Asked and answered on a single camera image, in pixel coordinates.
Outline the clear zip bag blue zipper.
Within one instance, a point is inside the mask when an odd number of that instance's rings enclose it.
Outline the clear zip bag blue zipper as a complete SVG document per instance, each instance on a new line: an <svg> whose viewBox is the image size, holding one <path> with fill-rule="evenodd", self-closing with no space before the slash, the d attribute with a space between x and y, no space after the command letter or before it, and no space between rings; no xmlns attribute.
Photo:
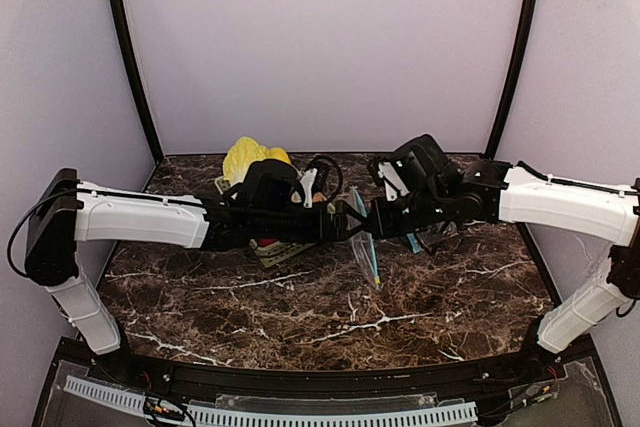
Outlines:
<svg viewBox="0 0 640 427"><path fill-rule="evenodd" d="M418 254L426 249L418 233L408 233L406 238L413 254Z"/></svg>

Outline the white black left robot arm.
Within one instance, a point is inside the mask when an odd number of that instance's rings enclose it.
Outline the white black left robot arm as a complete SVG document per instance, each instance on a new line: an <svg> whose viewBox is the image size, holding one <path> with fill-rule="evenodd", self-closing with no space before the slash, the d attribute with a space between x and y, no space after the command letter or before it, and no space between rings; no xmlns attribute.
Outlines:
<svg viewBox="0 0 640 427"><path fill-rule="evenodd" d="M278 160L252 163L243 181L210 197L161 196L109 189L60 170L18 222L27 231L24 261L14 272L55 299L91 351L109 355L124 335L80 265L80 242L116 240L229 251L253 240L341 242L367 224L334 195L314 201L317 170Z"/></svg>

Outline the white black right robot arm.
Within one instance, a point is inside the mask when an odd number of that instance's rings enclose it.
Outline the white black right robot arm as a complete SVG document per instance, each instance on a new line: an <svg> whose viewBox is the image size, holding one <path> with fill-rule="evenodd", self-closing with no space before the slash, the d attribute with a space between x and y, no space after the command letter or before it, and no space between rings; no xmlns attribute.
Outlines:
<svg viewBox="0 0 640 427"><path fill-rule="evenodd" d="M428 135L368 165L385 195L369 214L378 239L443 223L528 223L610 242L606 262L537 324L535 342L558 354L611 312L639 298L639 187L594 184L480 159L461 169Z"/></svg>

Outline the pale green plastic basket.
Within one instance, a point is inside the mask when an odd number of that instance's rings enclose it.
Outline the pale green plastic basket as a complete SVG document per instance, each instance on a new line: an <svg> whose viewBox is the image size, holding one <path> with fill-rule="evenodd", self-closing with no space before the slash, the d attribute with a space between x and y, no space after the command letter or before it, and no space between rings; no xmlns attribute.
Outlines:
<svg viewBox="0 0 640 427"><path fill-rule="evenodd" d="M214 184L220 194L225 193L231 188L231 185L223 176L215 178ZM325 201L326 199L327 197L320 192L314 195L313 201L314 203L317 203L320 201ZM273 267L276 264L299 255L300 253L307 251L316 245L314 243L300 244L277 241L277 243L272 244L266 248L260 248L257 245L257 241L258 240L251 239L249 246L254 255L258 258L258 260L265 268Z"/></svg>

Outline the red bell pepper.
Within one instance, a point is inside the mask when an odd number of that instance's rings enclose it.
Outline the red bell pepper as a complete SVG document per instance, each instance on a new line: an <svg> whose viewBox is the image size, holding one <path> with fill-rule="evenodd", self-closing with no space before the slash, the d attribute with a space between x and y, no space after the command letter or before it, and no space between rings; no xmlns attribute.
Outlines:
<svg viewBox="0 0 640 427"><path fill-rule="evenodd" d="M260 248L266 248L266 247L268 247L268 246L270 246L272 244L275 244L275 243L277 243L276 239L259 239L257 241L257 245Z"/></svg>

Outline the yellow lemon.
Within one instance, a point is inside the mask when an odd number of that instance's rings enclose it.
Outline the yellow lemon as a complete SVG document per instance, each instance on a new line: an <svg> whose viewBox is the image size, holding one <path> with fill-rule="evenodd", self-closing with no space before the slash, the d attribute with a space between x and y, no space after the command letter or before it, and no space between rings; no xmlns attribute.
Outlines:
<svg viewBox="0 0 640 427"><path fill-rule="evenodd" d="M280 147L273 147L269 149L269 155L272 159L291 164L291 159L288 153Z"/></svg>

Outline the yellow napa cabbage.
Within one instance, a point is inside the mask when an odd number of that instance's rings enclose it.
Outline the yellow napa cabbage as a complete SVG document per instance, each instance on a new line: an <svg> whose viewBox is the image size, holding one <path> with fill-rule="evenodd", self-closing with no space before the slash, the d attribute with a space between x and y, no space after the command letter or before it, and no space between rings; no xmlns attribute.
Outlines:
<svg viewBox="0 0 640 427"><path fill-rule="evenodd" d="M250 137L241 137L227 152L223 164L223 177L230 185L244 181L250 165L256 161L263 161L271 156L268 147L259 144Z"/></svg>

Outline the black front rail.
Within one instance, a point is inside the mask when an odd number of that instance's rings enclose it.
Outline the black front rail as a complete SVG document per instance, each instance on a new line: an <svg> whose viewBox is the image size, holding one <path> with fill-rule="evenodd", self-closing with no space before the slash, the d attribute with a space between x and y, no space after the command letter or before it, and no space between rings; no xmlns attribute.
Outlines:
<svg viewBox="0 0 640 427"><path fill-rule="evenodd" d="M558 373L539 362L525 366L518 354L428 367L373 371L293 372L214 367L134 354L98 356L84 344L76 353L94 376L180 398L223 394L310 399L351 399L434 392L440 398L505 397L514 387L547 381Z"/></svg>

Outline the black frame post right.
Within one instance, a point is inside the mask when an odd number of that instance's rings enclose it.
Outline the black frame post right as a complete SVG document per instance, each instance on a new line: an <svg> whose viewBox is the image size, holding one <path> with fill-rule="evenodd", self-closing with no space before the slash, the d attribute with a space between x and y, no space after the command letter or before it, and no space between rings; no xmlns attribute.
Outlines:
<svg viewBox="0 0 640 427"><path fill-rule="evenodd" d="M483 153L483 157L487 159L494 159L496 157L507 126L526 55L536 3L537 0L522 0L521 2L516 33L502 92Z"/></svg>

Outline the black frame post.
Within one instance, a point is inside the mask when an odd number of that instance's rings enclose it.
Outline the black frame post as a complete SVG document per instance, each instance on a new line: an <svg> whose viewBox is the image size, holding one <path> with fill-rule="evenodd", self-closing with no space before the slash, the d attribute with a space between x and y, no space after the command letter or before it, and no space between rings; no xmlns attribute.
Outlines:
<svg viewBox="0 0 640 427"><path fill-rule="evenodd" d="M496 157L507 126L526 55L536 3L537 0L522 0L521 2L516 33L502 92L483 153L483 157L487 159L494 159Z"/></svg>
<svg viewBox="0 0 640 427"><path fill-rule="evenodd" d="M125 1L109 0L109 5L120 55L134 101L136 114L142 127L144 139L152 156L153 162L155 165L159 165L164 160L165 155L143 86L129 28Z"/></svg>

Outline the black frame post left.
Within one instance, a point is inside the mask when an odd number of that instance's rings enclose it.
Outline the black frame post left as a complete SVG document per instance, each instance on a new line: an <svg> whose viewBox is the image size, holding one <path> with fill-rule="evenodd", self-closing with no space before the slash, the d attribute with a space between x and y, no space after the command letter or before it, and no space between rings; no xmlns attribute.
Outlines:
<svg viewBox="0 0 640 427"><path fill-rule="evenodd" d="M125 1L109 0L109 5L120 55L134 101L136 114L142 127L144 139L152 156L153 162L155 165L159 165L164 160L165 155L143 86L129 28Z"/></svg>

